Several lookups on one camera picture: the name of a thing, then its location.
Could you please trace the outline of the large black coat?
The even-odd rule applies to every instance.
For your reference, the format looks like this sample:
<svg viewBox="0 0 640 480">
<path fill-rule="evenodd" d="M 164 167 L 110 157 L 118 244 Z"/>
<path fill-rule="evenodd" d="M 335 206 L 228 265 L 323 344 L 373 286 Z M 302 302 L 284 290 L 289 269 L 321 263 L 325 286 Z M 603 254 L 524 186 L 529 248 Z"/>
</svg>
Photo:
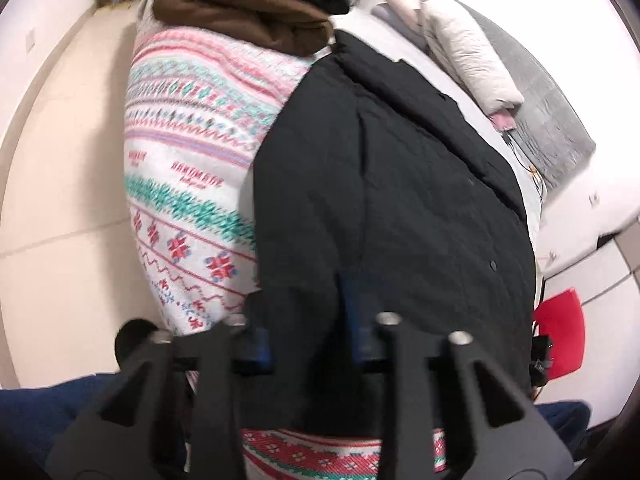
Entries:
<svg viewBox="0 0 640 480">
<path fill-rule="evenodd" d="M 529 386 L 535 261 L 510 164 L 449 96 L 348 32 L 285 103 L 254 161 L 274 371 L 248 429 L 373 438 L 382 380 L 350 358 L 341 278 L 425 333 L 470 333 Z"/>
</svg>

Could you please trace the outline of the pink pillow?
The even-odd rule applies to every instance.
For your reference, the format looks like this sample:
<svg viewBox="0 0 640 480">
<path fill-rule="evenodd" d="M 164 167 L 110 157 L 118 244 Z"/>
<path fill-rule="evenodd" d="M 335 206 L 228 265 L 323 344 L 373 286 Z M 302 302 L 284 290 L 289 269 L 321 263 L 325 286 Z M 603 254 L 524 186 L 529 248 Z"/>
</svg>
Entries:
<svg viewBox="0 0 640 480">
<path fill-rule="evenodd" d="M 498 132 L 508 132 L 516 128 L 515 119 L 508 110 L 498 110 L 488 118 Z"/>
</svg>

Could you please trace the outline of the folded brown garment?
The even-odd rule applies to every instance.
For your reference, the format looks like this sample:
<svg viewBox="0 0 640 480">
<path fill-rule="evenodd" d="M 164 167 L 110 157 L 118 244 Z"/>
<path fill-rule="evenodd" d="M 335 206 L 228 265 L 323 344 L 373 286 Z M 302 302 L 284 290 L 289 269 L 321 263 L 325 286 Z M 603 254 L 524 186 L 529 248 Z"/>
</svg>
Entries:
<svg viewBox="0 0 640 480">
<path fill-rule="evenodd" d="M 152 9 L 167 25 L 207 29 L 302 58 L 333 36 L 329 15 L 302 0 L 154 0 Z"/>
</svg>

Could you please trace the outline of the pink folded cloth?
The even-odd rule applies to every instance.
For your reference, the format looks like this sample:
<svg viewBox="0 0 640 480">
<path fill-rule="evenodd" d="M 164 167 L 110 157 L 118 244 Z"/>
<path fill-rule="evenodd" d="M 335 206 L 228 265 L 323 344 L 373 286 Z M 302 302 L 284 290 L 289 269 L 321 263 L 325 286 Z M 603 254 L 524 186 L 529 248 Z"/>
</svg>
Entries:
<svg viewBox="0 0 640 480">
<path fill-rule="evenodd" d="M 413 30 L 421 28 L 420 10 L 406 0 L 384 0 L 401 21 Z"/>
</svg>

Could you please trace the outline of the red plastic chair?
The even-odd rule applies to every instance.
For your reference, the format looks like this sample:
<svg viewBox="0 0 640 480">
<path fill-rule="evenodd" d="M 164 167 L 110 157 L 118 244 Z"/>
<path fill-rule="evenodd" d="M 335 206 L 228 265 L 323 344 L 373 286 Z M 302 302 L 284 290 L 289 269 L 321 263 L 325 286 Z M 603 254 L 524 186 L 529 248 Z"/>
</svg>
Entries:
<svg viewBox="0 0 640 480">
<path fill-rule="evenodd" d="M 539 304 L 534 311 L 538 335 L 551 344 L 546 362 L 549 380 L 572 374 L 582 367 L 586 348 L 586 324 L 576 289 L 565 289 Z"/>
</svg>

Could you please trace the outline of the folded cream duvet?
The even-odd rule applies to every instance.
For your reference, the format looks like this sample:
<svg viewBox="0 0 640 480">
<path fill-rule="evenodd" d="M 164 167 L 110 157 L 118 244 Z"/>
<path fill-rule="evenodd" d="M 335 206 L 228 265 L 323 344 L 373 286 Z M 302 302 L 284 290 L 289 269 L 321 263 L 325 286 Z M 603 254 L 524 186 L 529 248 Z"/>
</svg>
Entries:
<svg viewBox="0 0 640 480">
<path fill-rule="evenodd" d="M 444 70 L 487 115 L 524 103 L 524 96 L 475 18 L 457 1 L 422 0 L 422 32 Z"/>
</svg>

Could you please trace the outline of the grey padded headboard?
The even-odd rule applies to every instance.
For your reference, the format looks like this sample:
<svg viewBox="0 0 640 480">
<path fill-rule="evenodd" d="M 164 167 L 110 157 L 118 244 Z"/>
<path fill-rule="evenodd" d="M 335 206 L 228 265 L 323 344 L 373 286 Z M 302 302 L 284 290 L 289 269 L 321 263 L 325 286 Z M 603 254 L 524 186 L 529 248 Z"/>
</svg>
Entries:
<svg viewBox="0 0 640 480">
<path fill-rule="evenodd" d="M 524 96 L 514 114 L 515 143 L 551 192 L 564 188 L 585 169 L 596 142 L 541 62 L 489 18 L 470 6 L 465 10 L 480 25 Z"/>
</svg>

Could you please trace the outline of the patterned pink green blanket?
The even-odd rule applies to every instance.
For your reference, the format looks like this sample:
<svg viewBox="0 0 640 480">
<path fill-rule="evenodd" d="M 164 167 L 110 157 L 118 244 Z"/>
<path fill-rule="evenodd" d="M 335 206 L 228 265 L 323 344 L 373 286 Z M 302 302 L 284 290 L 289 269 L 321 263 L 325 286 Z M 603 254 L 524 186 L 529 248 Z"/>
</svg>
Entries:
<svg viewBox="0 0 640 480">
<path fill-rule="evenodd" d="M 311 66 L 142 8 L 125 98 L 134 241 L 166 326 L 208 330 L 258 289 L 250 171 Z"/>
</svg>

